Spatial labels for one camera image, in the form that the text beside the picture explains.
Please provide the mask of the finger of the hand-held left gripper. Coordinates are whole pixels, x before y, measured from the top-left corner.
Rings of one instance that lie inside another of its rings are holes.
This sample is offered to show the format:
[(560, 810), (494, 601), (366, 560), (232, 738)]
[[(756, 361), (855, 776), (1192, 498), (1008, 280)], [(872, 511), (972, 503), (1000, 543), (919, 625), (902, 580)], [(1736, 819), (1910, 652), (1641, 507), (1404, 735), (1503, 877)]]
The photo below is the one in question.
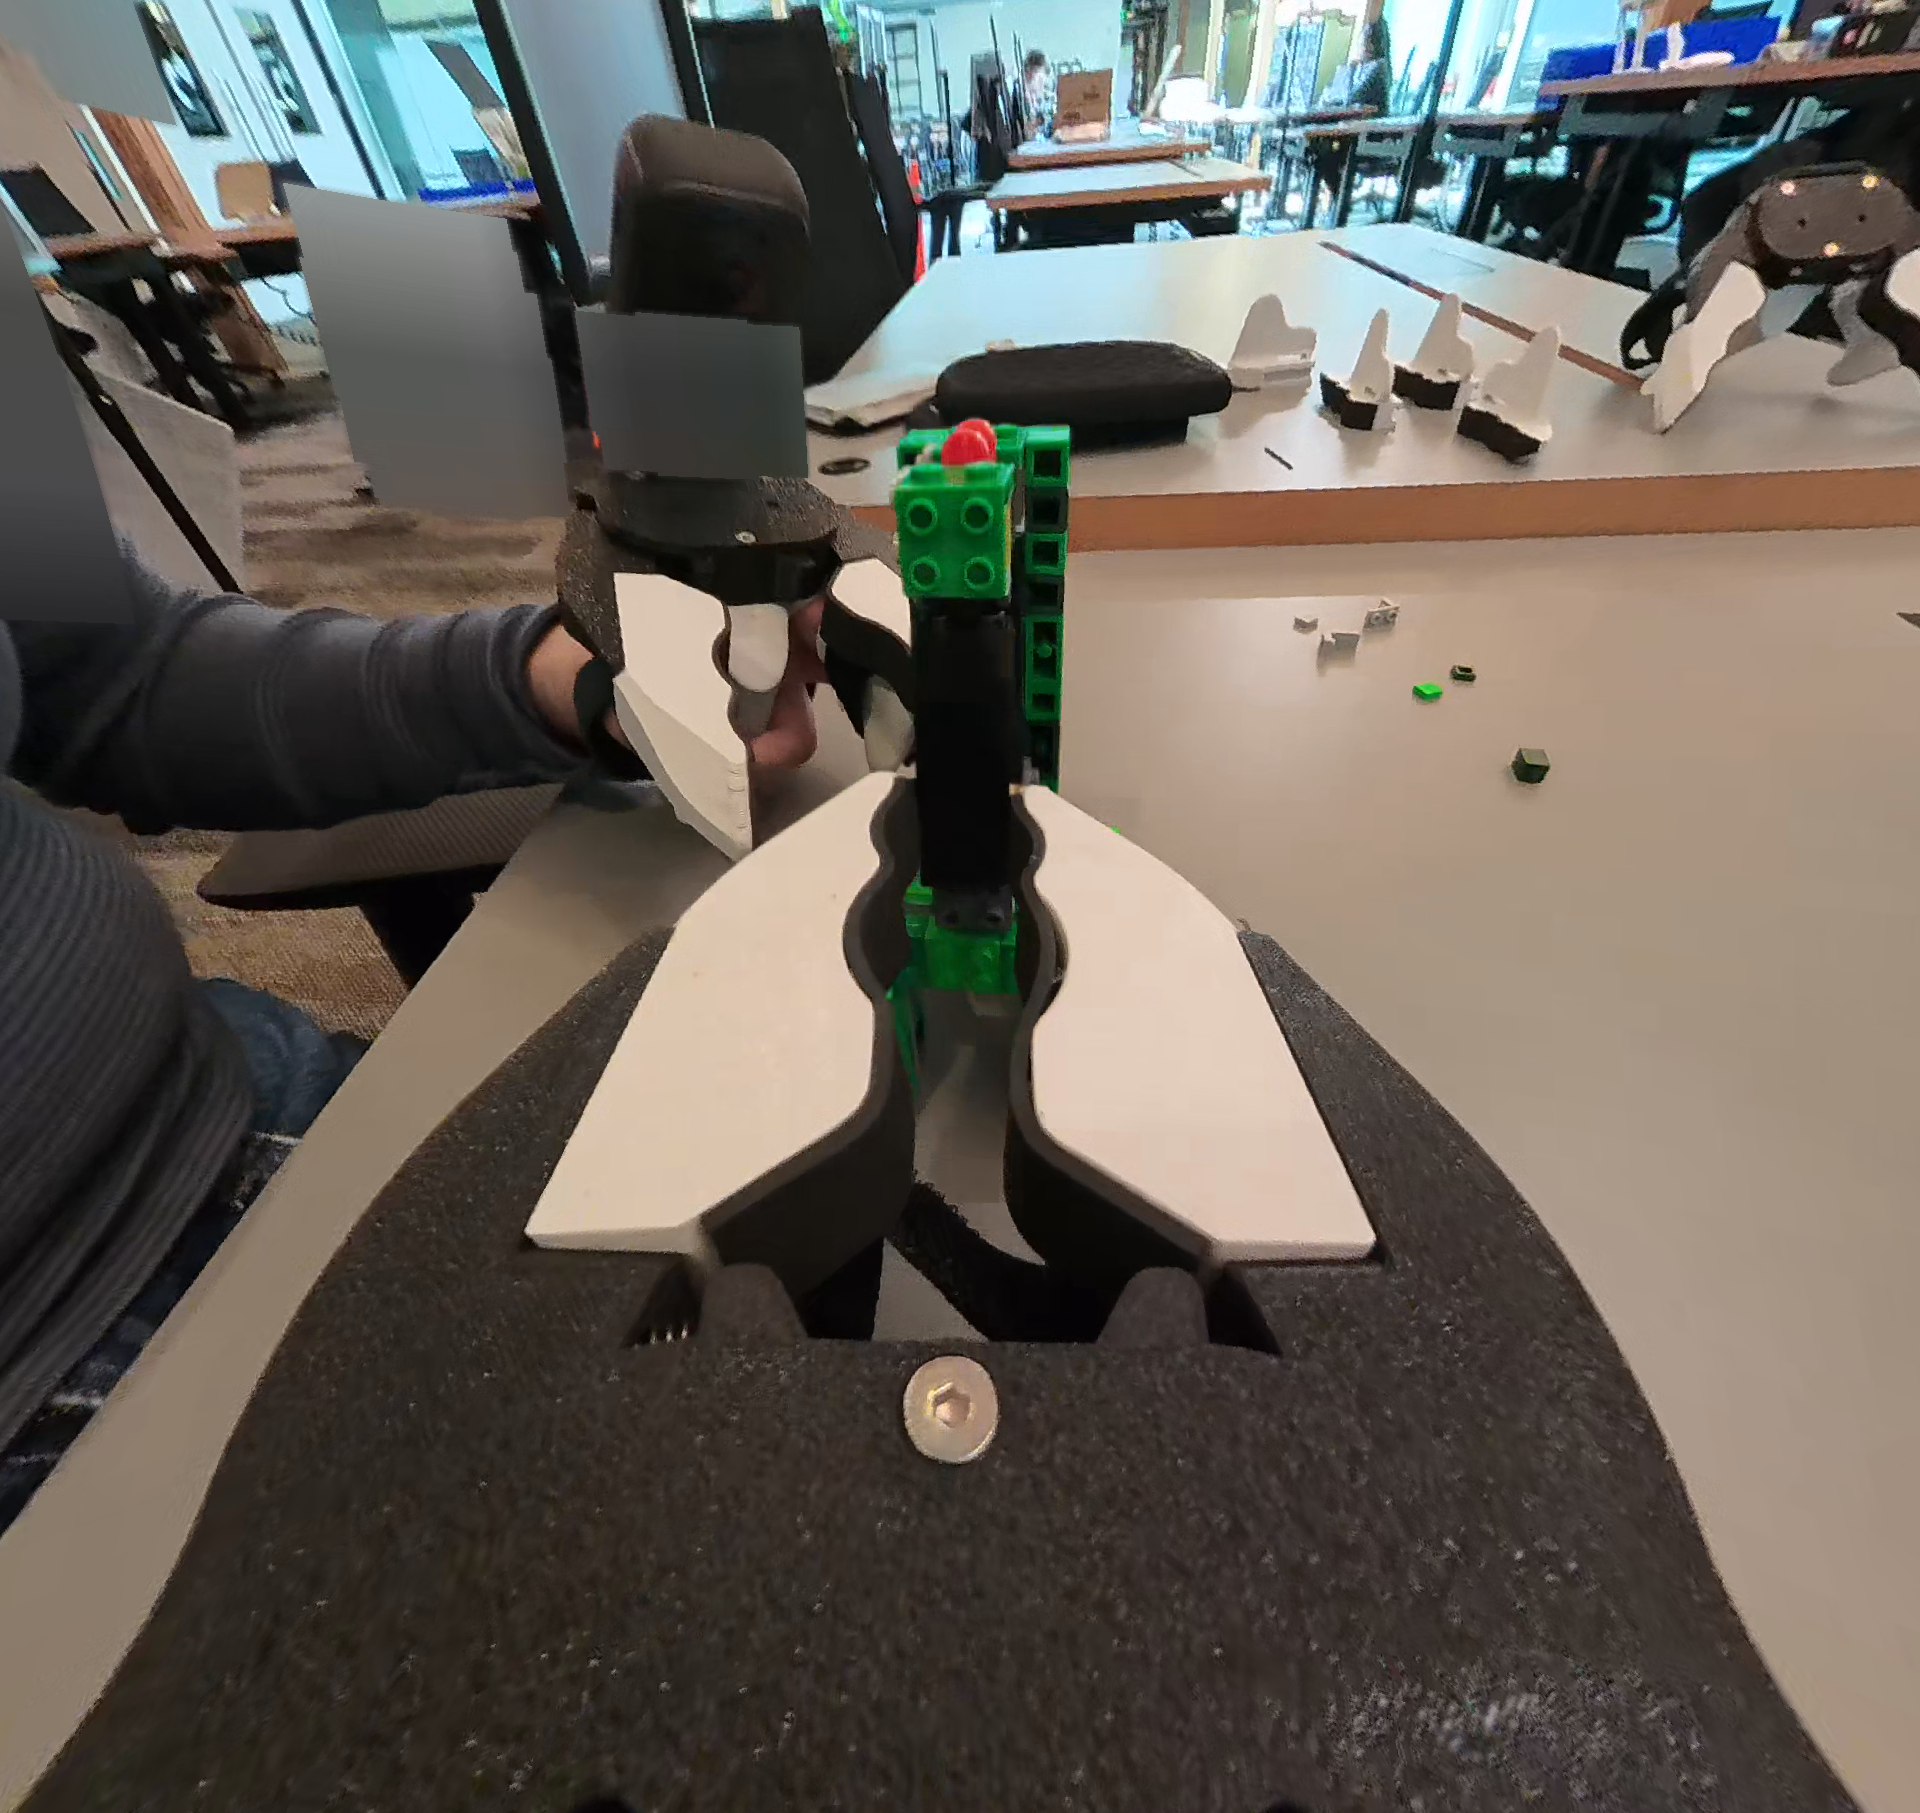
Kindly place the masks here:
[(720, 601), (667, 574), (618, 574), (621, 664), (612, 682), (621, 737), (674, 814), (729, 861), (756, 841), (748, 746), (731, 723), (731, 684), (716, 663)]
[(872, 626), (911, 645), (911, 609), (900, 576), (880, 558), (845, 560), (827, 585), (827, 612), (840, 622)]

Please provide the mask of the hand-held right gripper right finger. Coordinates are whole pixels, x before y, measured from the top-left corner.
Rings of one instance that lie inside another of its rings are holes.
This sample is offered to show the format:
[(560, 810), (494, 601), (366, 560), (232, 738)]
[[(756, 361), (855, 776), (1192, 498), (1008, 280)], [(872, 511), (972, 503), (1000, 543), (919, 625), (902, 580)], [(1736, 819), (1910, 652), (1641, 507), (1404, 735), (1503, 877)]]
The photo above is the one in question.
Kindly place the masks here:
[(1155, 854), (1028, 786), (1003, 1200), (1048, 1318), (1092, 1338), (1141, 1273), (1379, 1247), (1236, 920)]

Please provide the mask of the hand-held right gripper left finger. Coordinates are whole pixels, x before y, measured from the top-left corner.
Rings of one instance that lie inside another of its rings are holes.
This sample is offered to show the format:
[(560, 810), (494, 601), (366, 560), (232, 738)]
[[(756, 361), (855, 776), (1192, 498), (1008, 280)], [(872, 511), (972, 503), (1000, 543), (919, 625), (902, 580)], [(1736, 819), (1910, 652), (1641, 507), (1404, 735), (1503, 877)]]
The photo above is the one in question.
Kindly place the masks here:
[(894, 991), (917, 870), (908, 775), (868, 775), (693, 901), (526, 1221), (542, 1252), (780, 1279), (804, 1328), (874, 1336), (914, 1185)]

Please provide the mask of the green brick frame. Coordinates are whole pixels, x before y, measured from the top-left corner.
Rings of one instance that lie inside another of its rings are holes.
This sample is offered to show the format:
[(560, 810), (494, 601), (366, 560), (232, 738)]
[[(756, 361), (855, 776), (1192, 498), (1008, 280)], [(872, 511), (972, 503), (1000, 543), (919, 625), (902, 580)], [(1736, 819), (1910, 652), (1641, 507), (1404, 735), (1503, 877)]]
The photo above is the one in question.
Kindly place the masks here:
[[(1065, 574), (1070, 553), (1072, 441), (1064, 427), (995, 427), (998, 460), (942, 466), (947, 430), (911, 430), (898, 446), (892, 492), (895, 558), (910, 609), (916, 601), (1003, 603), (1020, 625), (1020, 706), (1028, 786), (1059, 785)], [(911, 720), (916, 745), (914, 634), (906, 664), (875, 674)], [(919, 875), (903, 892), (906, 966), (888, 1002), (908, 1082), (917, 1082), (924, 1002), (930, 992), (1003, 1001), (1016, 992), (1018, 907), (1001, 937), (943, 932)]]

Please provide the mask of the black brick column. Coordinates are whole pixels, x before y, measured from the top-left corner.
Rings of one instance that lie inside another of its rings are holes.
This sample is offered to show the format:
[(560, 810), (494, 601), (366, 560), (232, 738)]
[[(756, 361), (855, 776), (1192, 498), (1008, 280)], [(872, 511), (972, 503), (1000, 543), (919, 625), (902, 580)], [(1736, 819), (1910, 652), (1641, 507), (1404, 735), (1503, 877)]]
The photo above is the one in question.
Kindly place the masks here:
[(919, 881), (932, 922), (1001, 937), (1016, 916), (1014, 788), (1025, 768), (1020, 625), (1003, 603), (916, 601)]

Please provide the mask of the person's left forearm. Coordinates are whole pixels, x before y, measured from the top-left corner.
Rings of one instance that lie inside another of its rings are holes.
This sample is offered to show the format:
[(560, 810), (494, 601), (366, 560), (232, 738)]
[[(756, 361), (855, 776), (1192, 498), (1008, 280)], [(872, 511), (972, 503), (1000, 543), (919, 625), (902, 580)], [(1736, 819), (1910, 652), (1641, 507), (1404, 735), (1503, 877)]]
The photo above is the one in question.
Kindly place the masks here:
[(140, 835), (319, 831), (581, 765), (528, 681), (548, 606), (281, 610), (119, 558), (124, 622), (4, 626), (4, 832), (36, 806)]

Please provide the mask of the grey desk with wooden edge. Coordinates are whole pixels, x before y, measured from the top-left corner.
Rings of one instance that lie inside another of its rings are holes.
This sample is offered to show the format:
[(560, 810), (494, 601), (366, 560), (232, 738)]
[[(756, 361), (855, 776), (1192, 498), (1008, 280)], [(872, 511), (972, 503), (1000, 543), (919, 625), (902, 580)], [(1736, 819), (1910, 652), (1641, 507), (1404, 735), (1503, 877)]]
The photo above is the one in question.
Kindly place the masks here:
[(1377, 312), (1390, 355), (1407, 357), (1446, 295), (1461, 301), (1477, 369), (1553, 329), (1544, 451), (1505, 462), (1424, 409), (1381, 435), (1348, 432), (1311, 380), (1242, 392), (1180, 441), (1074, 454), (1078, 553), (1916, 525), (1911, 372), (1832, 386), (1832, 347), (1773, 337), (1724, 361), (1659, 435), (1616, 364), (1633, 290), (1419, 225), (943, 260), (844, 378), (898, 384), (1001, 342), (1146, 338), (1226, 363), (1260, 295), (1313, 329), (1315, 370), (1345, 370)]

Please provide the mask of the person's left hand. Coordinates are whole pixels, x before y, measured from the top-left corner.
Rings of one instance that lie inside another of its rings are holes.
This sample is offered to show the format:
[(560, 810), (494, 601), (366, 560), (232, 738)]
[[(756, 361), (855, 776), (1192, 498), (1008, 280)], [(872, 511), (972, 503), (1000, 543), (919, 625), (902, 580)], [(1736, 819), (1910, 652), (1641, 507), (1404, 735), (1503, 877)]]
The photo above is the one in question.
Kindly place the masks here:
[[(788, 618), (786, 668), (772, 697), (768, 724), (748, 741), (748, 765), (756, 775), (804, 767), (817, 748), (813, 694), (825, 679), (819, 652), (823, 606), (825, 601), (805, 601)], [(526, 693), (533, 710), (563, 745), (581, 746), (602, 778), (650, 782), (654, 772), (625, 741), (612, 706), (598, 720), (606, 751), (587, 746), (578, 684), (593, 664), (592, 652), (562, 625), (542, 630), (526, 656)]]

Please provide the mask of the white paper sheet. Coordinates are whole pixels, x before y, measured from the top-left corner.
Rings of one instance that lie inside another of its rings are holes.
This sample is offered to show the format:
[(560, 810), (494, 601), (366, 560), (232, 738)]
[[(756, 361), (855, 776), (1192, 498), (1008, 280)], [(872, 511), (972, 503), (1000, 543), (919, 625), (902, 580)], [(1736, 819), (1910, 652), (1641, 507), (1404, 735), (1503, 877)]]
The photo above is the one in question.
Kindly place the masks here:
[(804, 415), (823, 435), (868, 435), (908, 420), (934, 400), (940, 375), (910, 370), (863, 370), (841, 375), (804, 390)]

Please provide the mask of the black mesh pad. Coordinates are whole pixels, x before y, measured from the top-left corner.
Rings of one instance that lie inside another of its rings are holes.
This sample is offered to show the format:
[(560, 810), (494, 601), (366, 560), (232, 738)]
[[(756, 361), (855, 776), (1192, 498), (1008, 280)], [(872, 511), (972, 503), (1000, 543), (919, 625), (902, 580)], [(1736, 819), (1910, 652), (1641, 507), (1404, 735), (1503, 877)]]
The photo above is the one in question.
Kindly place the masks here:
[(1163, 446), (1234, 399), (1213, 361), (1166, 340), (1018, 347), (951, 361), (924, 422), (1064, 427), (1076, 453)]

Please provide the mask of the loose white finger part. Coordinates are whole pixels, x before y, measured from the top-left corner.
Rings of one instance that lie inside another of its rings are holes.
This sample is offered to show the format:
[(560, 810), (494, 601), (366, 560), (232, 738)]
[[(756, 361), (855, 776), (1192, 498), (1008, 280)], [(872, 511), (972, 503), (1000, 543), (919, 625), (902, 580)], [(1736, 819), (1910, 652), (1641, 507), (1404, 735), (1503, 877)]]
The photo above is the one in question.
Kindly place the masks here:
[(1377, 309), (1366, 326), (1352, 369), (1339, 377), (1321, 369), (1318, 403), (1335, 427), (1359, 435), (1385, 435), (1398, 419), (1396, 367), (1387, 355), (1387, 309)]
[(1313, 375), (1318, 331), (1293, 323), (1275, 293), (1260, 295), (1247, 309), (1226, 375), (1236, 392), (1302, 386)]
[(1391, 392), (1398, 400), (1427, 410), (1454, 410), (1476, 375), (1476, 351), (1463, 332), (1463, 302), (1444, 295), (1410, 361), (1391, 367)]
[(1463, 399), (1454, 432), (1505, 462), (1528, 462), (1551, 439), (1548, 386), (1559, 363), (1559, 331), (1546, 326), (1522, 351), (1489, 367)]

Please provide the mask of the person's grey sweater torso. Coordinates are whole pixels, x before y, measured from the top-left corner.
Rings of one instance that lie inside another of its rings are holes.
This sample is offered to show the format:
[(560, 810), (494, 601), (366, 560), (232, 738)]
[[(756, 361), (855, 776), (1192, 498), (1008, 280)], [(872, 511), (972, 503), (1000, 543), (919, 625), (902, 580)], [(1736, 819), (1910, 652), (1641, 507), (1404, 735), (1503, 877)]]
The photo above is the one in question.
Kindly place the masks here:
[(2, 795), (2, 1444), (117, 1325), (251, 1124), (228, 1026), (121, 843)]

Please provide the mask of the long wooden work table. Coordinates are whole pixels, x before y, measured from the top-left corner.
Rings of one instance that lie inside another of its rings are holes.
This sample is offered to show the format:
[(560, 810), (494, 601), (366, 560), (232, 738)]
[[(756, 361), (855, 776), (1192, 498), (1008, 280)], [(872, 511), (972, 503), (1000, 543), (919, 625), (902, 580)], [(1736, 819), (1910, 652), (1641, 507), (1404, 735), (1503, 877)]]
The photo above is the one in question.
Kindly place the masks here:
[(1753, 61), (1708, 68), (1544, 76), (1537, 104), (1556, 107), (1556, 140), (1589, 159), (1556, 264), (1609, 277), (1664, 178), (1684, 183), (1691, 153), (1766, 133), (1801, 101), (1864, 107), (1916, 94), (1917, 52)]

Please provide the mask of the blue storage bins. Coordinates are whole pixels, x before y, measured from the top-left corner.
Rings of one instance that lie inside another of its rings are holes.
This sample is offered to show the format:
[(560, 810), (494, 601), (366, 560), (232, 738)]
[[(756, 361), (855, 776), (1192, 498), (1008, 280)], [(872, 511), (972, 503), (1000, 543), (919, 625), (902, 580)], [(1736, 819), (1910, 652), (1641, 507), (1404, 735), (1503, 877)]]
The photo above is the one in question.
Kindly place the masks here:
[(1651, 29), (1645, 37), (1645, 57), (1639, 58), (1637, 41), (1625, 37), (1624, 50), (1617, 42), (1567, 44), (1548, 50), (1537, 79), (1537, 92), (1557, 90), (1563, 81), (1585, 76), (1607, 76), (1622, 70), (1658, 70), (1681, 58), (1699, 54), (1725, 54), (1732, 65), (1747, 65), (1759, 57), (1782, 30), (1776, 17), (1740, 17), (1695, 20)]

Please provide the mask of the wall poster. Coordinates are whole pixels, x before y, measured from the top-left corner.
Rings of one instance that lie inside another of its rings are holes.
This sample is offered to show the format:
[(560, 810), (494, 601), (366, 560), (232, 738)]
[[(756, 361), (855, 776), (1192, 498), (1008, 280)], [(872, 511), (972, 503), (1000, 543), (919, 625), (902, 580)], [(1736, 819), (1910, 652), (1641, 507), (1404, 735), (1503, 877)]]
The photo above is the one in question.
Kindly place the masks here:
[(286, 133), (289, 137), (319, 137), (324, 133), (321, 121), (302, 84), (304, 81), (275, 18), (265, 10), (237, 8), (235, 20), (243, 29), (265, 94), (272, 99), (278, 119), (283, 121)]
[(167, 5), (138, 0), (138, 8), (160, 83), (182, 130), (193, 138), (225, 138), (228, 124)]

